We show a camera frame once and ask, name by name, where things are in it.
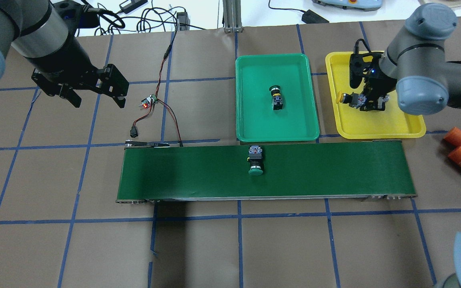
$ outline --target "yellow tray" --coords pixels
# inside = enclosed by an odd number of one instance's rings
[[[396,91],[389,93],[385,111],[360,111],[337,101],[339,92],[353,92],[349,84],[351,52],[332,52],[325,58],[339,134],[347,139],[419,138],[426,133],[422,116],[406,114],[397,105]],[[361,93],[364,83],[355,89]]]

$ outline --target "metal post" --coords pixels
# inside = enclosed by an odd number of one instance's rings
[[[225,33],[242,32],[241,0],[223,0],[223,30]]]

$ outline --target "red wire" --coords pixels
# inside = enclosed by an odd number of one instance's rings
[[[175,128],[177,129],[177,136],[179,137],[179,142],[182,142],[181,140],[181,133],[179,132],[179,125],[177,124],[177,120],[174,116],[174,113],[172,113],[172,108],[170,108],[170,106],[168,106],[165,102],[161,101],[158,99],[158,101],[163,105],[165,106],[166,110],[170,113],[170,116],[172,116],[172,120],[174,120],[174,124],[175,124]]]
[[[143,115],[142,117],[138,118],[137,120],[135,120],[135,122],[133,122],[133,126],[136,126],[136,122],[140,121],[140,120],[144,120],[145,118],[147,118],[147,116],[152,112],[152,108],[154,108],[154,106],[151,106],[147,112],[147,114]]]
[[[159,92],[159,84],[161,83],[161,72],[163,71],[163,65],[165,64],[165,60],[166,60],[166,58],[164,58],[163,61],[161,61],[161,67],[159,68],[159,80],[158,80],[158,84],[156,86],[156,93],[154,94],[154,95],[156,95],[156,97],[158,96],[158,92]],[[148,110],[147,114],[143,115],[142,117],[135,120],[135,122],[133,122],[133,126],[136,126],[136,123],[138,121],[144,120],[152,112],[153,107],[154,107],[154,104],[152,104],[150,106],[150,110]]]

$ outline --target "plastic tray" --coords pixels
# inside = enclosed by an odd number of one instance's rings
[[[406,114],[397,105],[395,91],[385,111],[360,111],[348,104],[337,103],[340,92],[362,92],[364,83],[357,89],[349,85],[349,62],[351,52],[333,52],[326,56],[328,82],[330,83],[333,113],[339,134],[347,139],[419,138],[426,133],[422,116]]]
[[[269,88],[279,85],[281,110]],[[320,135],[309,59],[303,54],[236,60],[236,135],[242,142],[314,141]]]

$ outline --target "green conveyor belt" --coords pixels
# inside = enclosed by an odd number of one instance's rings
[[[127,147],[117,202],[415,196],[401,142],[265,145],[261,176],[248,149]]]

